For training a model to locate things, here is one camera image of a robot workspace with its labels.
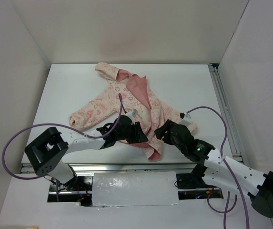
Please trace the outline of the pink and cream jacket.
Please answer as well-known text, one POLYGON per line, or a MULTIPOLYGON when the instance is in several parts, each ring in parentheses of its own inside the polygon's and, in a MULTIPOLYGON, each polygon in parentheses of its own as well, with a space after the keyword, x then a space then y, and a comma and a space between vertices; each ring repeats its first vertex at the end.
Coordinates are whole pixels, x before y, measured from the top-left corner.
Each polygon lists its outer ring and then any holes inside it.
POLYGON ((95 70, 109 82, 109 86, 84 107, 70 115, 69 124, 78 130, 92 127, 120 110, 122 98, 126 111, 136 109, 136 121, 148 138, 148 142, 135 144, 141 148, 148 160, 155 162, 162 156, 163 141, 157 139, 154 131, 167 120, 181 121, 180 112, 160 100, 148 87, 146 77, 140 77, 105 62, 96 65, 95 70))

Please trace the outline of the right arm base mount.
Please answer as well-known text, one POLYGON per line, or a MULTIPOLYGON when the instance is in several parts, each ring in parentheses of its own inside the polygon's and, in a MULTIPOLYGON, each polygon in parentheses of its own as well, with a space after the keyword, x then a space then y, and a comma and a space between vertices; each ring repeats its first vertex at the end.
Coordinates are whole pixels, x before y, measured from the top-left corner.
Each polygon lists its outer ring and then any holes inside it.
POLYGON ((222 198, 219 188, 207 185, 191 173, 176 174, 175 187, 179 200, 222 198))

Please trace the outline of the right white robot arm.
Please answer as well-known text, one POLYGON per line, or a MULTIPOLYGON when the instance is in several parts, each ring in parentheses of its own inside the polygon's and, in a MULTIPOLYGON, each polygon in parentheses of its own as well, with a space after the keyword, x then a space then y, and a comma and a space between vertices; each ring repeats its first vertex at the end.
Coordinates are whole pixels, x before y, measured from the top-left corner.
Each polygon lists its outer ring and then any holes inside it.
POLYGON ((273 172, 264 173, 222 155, 213 145, 196 139, 182 124, 168 120, 155 130, 155 135, 168 145, 173 145, 190 161, 196 163, 192 183, 219 187, 249 200, 261 215, 273 218, 273 172))

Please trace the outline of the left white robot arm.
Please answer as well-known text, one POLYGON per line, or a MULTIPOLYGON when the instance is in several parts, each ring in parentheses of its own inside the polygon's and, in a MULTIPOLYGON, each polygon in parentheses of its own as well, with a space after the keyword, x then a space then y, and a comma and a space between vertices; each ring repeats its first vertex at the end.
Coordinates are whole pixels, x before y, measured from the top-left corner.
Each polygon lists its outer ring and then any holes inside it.
POLYGON ((136 122, 133 115, 124 114, 113 123, 107 123, 94 131, 82 135, 71 133, 68 141, 63 140, 57 128, 49 127, 25 147, 25 154, 36 175, 49 175, 66 190, 73 190, 77 187, 79 178, 62 158, 78 151, 109 148, 118 141, 142 144, 148 138, 142 131, 140 122, 136 122))

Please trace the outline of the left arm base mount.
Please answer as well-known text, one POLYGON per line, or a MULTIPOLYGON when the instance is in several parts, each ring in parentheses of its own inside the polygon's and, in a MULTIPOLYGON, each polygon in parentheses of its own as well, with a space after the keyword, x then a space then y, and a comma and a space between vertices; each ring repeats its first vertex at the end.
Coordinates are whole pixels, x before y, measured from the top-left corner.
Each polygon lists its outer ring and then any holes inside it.
POLYGON ((81 206, 92 206, 93 176, 79 176, 72 184, 63 184, 55 178, 47 179, 50 182, 48 191, 49 203, 77 202, 81 206))

